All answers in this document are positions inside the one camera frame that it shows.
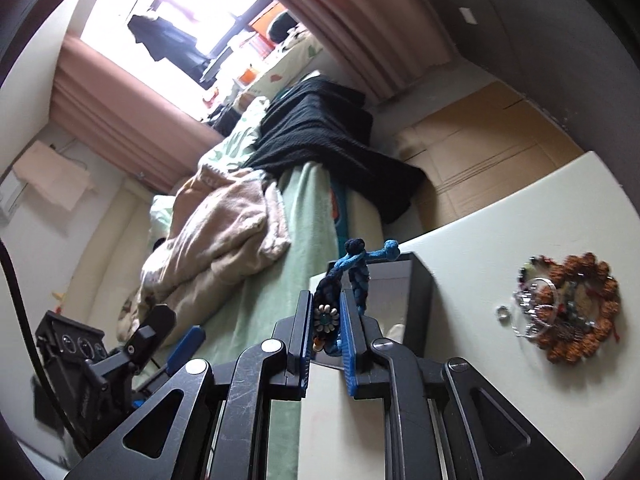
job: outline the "white table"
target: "white table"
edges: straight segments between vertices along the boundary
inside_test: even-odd
[[[600,159],[587,153],[401,249],[415,252],[437,282],[426,356],[466,358],[586,480],[602,480],[640,428],[640,218]],[[595,357],[575,367],[552,365],[542,350],[501,325],[494,309],[510,301],[518,270],[531,255],[561,260],[586,251],[608,261],[620,282],[621,340],[610,337]],[[335,370],[313,366],[311,373],[299,478],[326,477],[317,462],[321,442],[323,456],[344,464],[345,471],[332,471],[335,478],[348,473],[382,480],[381,405],[348,399]],[[340,420],[318,416],[332,405]]]

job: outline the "metal ring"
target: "metal ring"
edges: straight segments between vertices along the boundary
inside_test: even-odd
[[[503,322],[507,321],[511,317],[511,311],[509,307],[506,305],[501,305],[495,309],[495,317],[498,318],[498,321]]]

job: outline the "knotted cord keychain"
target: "knotted cord keychain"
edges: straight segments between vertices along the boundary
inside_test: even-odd
[[[342,355],[340,338],[340,292],[342,276],[349,271],[349,281],[353,289],[358,313],[362,316],[367,309],[369,295],[369,267],[367,263],[382,259],[393,262],[400,256],[396,240],[387,240],[383,249],[367,253],[362,238],[352,238],[344,244],[347,251],[320,280],[314,293],[314,351],[324,349],[327,355]]]

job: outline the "hanging clothes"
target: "hanging clothes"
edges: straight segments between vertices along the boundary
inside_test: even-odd
[[[134,14],[127,27],[136,38],[136,43],[142,43],[154,61],[167,58],[200,84],[202,74],[211,59],[196,48],[196,37],[180,30],[164,18]]]

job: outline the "black blanket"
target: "black blanket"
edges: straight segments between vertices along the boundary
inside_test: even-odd
[[[368,147],[373,119],[362,109],[364,99],[322,77],[297,83],[268,108],[245,166],[279,177],[304,162],[320,162],[373,203],[384,223],[393,222],[426,176]]]

